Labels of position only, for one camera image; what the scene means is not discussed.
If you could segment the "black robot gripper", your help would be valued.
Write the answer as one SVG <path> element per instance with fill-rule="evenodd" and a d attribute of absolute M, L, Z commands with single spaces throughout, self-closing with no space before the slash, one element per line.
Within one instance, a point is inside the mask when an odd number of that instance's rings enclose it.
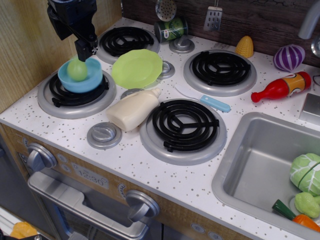
<path fill-rule="evenodd" d="M 49 0 L 47 14 L 57 34 L 63 41 L 70 35 L 74 42 L 78 59 L 85 62 L 98 51 L 98 40 L 92 23 L 97 12 L 95 0 Z"/>

